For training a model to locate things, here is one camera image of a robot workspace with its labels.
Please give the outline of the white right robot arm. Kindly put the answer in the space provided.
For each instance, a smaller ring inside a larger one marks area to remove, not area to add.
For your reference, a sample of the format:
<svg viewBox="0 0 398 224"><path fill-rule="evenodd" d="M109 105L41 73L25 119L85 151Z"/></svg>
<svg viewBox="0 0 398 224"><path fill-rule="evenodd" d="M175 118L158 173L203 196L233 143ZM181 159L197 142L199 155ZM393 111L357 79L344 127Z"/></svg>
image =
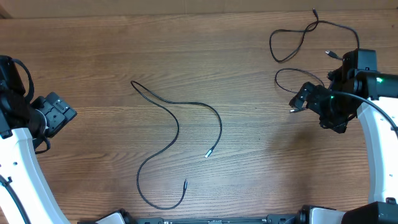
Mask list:
<svg viewBox="0 0 398 224"><path fill-rule="evenodd" d="M347 212L305 205L286 223L397 223L397 75L377 69L374 50L344 54L329 87L306 82L290 100L292 112L311 110L320 126L344 133L361 124L369 164L368 204Z"/></svg>

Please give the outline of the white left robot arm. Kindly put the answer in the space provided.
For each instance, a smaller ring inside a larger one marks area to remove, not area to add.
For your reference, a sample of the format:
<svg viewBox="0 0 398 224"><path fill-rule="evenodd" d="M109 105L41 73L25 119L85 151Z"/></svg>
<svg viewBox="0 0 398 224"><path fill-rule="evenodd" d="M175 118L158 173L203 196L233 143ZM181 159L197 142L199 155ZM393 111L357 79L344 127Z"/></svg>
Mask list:
<svg viewBox="0 0 398 224"><path fill-rule="evenodd" d="M54 92L34 98L33 81L25 88L18 66L1 56L1 210L9 223L68 223L37 155L77 112Z"/></svg>

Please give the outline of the black cable white plug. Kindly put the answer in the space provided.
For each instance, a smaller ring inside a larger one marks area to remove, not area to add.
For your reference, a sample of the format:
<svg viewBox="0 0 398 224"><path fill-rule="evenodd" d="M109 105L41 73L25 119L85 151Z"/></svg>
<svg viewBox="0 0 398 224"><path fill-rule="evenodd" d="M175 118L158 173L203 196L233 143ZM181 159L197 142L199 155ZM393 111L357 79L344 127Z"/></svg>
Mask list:
<svg viewBox="0 0 398 224"><path fill-rule="evenodd" d="M137 174L136 174L136 187L137 187L137 191L138 191L138 193L139 193L141 199L143 199L143 201L144 201L146 204L148 204L149 206L151 206L151 207L153 207L153 208L155 208L155 209L157 209L157 210L173 210L173 209L177 208L177 207L183 202L183 200L184 200L185 194L186 194L186 192L187 192L187 187L188 187L188 180L187 180L187 179L184 180L183 189L182 189L182 194L181 194L181 197L180 197L179 201L178 201L175 205L172 205L172 206L170 206L170 207L161 207L161 206L158 206L158 205L156 205L156 204L150 202L150 201L145 197L145 195L142 193L142 190L141 190L141 186L140 186L140 182L139 182L139 181L140 181L140 174L141 174L142 168L143 168L151 159L155 158L156 156L159 156L160 154L162 154L162 153L165 152L168 148L170 148L171 146L173 146L173 145L175 144L175 142L177 141L177 139L178 139L178 137L179 137L179 134L180 134L180 123L179 123L177 117L176 117L169 109L167 109L165 106L160 105L160 104L154 102L153 100L151 100L149 97L147 97L145 94L143 94L143 92L141 92L141 91L138 89L137 86L141 87L141 88L144 89L146 92L150 93L153 97L157 98L158 100L160 100L160 101L162 101L162 102L164 102L164 103L167 103L167 104L170 104L170 105L194 105L194 106L202 106L202 107L208 108L210 111L212 111L212 112L215 114L215 116L216 116L216 118L217 118L217 120L218 120L218 124L219 124L220 130L219 130L219 134L218 134L218 137L217 137L217 139L216 139L214 145L212 145L212 146L209 148L209 150L208 150L208 151L206 152L206 154L204 155L204 158L209 158L209 157L213 154L213 152L215 151L217 145L219 144L219 142L220 142L220 140L221 140L222 133L223 133L223 122L222 122L221 116L220 116L219 112L217 112L217 110L216 110L214 107L212 107L212 106L210 106L210 105L208 105L208 104L206 104L206 103L197 102L197 101L170 101L170 100L166 100L165 98L163 98L163 97L159 96L158 94L154 93L153 91L149 90L147 87L145 87L144 85L140 84L140 83L137 82L137 81L131 80L131 81L130 81L130 84L131 84L131 86L133 87L133 89L135 89L135 90L138 92L138 94L140 94L140 95L143 97L143 99L145 99L145 100L148 101L149 103L151 103L151 104L155 105L156 107L161 108L162 110L164 110L165 112L167 112L169 115L171 115L171 117L172 117L172 118L174 119L174 121L175 121L175 124L176 124L176 128L177 128L177 129L176 129L176 133L175 133L174 138L173 138L173 139L171 140L171 142L168 143L163 149L161 149L160 151L156 152L155 154L153 154L153 155L147 157L147 158L140 164L140 166L139 166L139 168L138 168L138 170L137 170Z"/></svg>

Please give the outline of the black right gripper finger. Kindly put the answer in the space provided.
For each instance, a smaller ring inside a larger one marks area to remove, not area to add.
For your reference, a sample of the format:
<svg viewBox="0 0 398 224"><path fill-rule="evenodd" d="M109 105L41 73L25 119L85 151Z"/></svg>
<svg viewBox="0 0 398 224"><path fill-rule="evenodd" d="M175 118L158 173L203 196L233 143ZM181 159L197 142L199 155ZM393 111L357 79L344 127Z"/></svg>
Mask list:
<svg viewBox="0 0 398 224"><path fill-rule="evenodd" d="M342 134L346 131L347 124L348 124L347 121L336 122L336 121L330 121L327 119L320 120L320 122L319 122L319 125L321 128L330 129L338 134Z"/></svg>
<svg viewBox="0 0 398 224"><path fill-rule="evenodd" d="M289 101L289 106L295 109L303 109L303 104L306 102L313 89L313 83L304 83L298 93Z"/></svg>

